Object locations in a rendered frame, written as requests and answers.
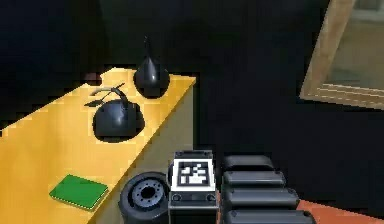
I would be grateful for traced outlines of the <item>black kettle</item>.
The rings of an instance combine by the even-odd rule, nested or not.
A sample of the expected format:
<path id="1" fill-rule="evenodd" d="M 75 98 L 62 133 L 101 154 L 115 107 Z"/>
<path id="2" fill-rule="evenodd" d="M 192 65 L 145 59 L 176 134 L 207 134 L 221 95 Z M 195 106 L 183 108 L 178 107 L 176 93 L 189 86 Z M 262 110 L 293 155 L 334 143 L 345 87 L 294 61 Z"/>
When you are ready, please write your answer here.
<path id="1" fill-rule="evenodd" d="M 108 143 L 118 143 L 136 137 L 145 127 L 144 115 L 137 103 L 128 100 L 120 90 L 122 84 L 116 87 L 101 87 L 95 89 L 91 96 L 107 91 L 106 96 L 115 93 L 118 99 L 104 101 L 104 98 L 86 103 L 88 107 L 97 107 L 93 116 L 92 129 L 94 136 Z"/>

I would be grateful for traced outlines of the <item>black round-bellied bottle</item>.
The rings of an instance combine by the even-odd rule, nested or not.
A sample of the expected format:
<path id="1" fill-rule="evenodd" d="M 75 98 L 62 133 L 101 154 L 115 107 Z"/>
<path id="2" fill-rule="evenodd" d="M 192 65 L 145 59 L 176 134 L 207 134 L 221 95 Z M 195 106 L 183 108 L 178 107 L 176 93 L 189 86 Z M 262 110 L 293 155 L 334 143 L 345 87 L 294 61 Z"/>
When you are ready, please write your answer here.
<path id="1" fill-rule="evenodd" d="M 137 91 L 147 99 L 162 97 L 168 90 L 170 75 L 167 69 L 153 56 L 150 38 L 144 37 L 144 60 L 133 76 Z"/>

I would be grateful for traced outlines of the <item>yellow wooden table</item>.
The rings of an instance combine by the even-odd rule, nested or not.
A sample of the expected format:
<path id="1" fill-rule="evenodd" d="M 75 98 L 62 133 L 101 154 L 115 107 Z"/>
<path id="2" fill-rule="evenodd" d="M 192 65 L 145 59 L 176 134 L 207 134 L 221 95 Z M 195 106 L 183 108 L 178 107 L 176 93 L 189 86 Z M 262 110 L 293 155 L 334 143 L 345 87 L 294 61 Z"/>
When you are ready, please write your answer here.
<path id="1" fill-rule="evenodd" d="M 0 224 L 123 224 L 117 202 L 124 183 L 140 172 L 166 171 L 175 151 L 191 149 L 194 78 L 172 76 L 155 100 L 136 91 L 130 69 L 113 68 L 102 80 L 140 105 L 144 130 L 121 143 L 96 139 L 88 104 L 99 95 L 89 85 L 8 126 L 0 136 Z M 68 174 L 107 185 L 94 210 L 51 197 Z"/>

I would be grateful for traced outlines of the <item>wooden framed mirror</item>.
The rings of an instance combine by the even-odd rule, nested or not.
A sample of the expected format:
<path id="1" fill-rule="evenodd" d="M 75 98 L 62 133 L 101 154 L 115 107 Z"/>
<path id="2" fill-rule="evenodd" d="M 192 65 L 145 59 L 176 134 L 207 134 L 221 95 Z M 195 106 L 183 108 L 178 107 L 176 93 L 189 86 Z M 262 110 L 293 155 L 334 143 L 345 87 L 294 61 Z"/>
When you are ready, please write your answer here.
<path id="1" fill-rule="evenodd" d="M 330 0 L 300 97 L 384 110 L 384 0 Z"/>

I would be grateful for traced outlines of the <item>green book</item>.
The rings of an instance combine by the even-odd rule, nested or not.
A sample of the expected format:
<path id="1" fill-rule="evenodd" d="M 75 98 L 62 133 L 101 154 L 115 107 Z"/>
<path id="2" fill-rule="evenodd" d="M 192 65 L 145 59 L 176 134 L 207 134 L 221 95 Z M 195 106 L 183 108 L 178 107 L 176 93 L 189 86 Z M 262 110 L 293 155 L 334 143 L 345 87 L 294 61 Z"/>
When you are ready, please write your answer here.
<path id="1" fill-rule="evenodd" d="M 93 210 L 107 191 L 108 187 L 105 184 L 68 174 L 49 195 L 61 202 Z"/>

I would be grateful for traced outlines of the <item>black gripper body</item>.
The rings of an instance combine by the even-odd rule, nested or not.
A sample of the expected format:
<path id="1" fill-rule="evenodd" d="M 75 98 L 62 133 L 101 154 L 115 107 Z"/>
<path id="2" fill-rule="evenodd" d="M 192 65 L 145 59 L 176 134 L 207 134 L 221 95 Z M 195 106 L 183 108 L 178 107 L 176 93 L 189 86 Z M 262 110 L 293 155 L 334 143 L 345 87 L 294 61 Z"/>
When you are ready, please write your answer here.
<path id="1" fill-rule="evenodd" d="M 131 178 L 118 202 L 124 224 L 168 224 L 169 191 L 162 172 L 144 172 Z"/>

